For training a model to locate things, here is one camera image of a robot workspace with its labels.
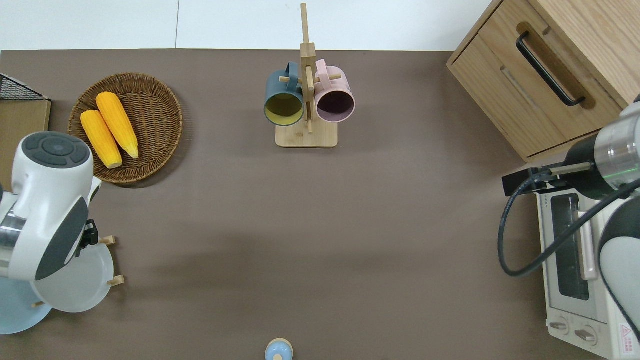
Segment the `light blue plate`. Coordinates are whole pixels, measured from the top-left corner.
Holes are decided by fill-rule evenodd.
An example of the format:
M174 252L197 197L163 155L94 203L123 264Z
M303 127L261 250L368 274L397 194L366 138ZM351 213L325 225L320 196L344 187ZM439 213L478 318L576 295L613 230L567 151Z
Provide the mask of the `light blue plate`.
M25 331L41 322L51 306L31 307L40 301L30 282L0 277L0 335Z

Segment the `corn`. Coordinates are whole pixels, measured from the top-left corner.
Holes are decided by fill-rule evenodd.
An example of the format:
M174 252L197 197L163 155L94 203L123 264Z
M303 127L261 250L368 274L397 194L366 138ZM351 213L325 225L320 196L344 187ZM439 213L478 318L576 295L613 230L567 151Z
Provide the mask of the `corn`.
M112 92L101 92L96 98L98 109L104 117L120 147L134 159L138 158L138 139L133 132L127 113L122 107L118 96Z
M122 156L118 146L100 112L97 110L85 111L80 115L80 122L104 166L116 168L122 165Z

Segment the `mug handle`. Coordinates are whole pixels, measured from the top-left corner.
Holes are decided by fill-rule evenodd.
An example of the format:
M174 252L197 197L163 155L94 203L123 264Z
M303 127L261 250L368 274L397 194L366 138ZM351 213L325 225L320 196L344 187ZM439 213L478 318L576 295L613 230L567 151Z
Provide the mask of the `mug handle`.
M287 70L285 70L287 76L289 77L289 82L287 84L288 92L296 92L298 87L298 64L290 61L287 65Z
M329 70L326 68L326 61L320 59L316 61L316 67L318 68L318 77L320 78L320 84L324 90L331 88L331 79L329 79Z

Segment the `black drawer handle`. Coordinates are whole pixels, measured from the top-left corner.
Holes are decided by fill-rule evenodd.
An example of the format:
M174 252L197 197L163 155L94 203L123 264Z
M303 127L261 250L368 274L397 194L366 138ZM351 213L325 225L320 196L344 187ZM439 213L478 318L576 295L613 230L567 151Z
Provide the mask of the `black drawer handle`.
M542 80L544 80L547 85L551 88L551 90L558 96L558 99L563 102L563 104L567 106L576 106L584 101L584 96L580 99L573 100L569 95L564 92L564 90L560 87L557 81L549 74L549 71L545 69L544 66L536 59L535 55L529 50L529 48L524 44L524 39L529 34L528 31L525 31L520 37L518 41L516 41L516 47L520 51L520 54L524 56L525 59L531 64L531 67L540 75Z

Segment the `warning label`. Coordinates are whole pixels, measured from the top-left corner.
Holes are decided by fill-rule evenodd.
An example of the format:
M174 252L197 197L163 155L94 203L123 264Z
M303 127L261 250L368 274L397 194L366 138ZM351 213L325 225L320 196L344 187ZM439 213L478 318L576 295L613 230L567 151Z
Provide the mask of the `warning label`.
M634 333L627 323L620 324L620 352L623 355L634 355Z

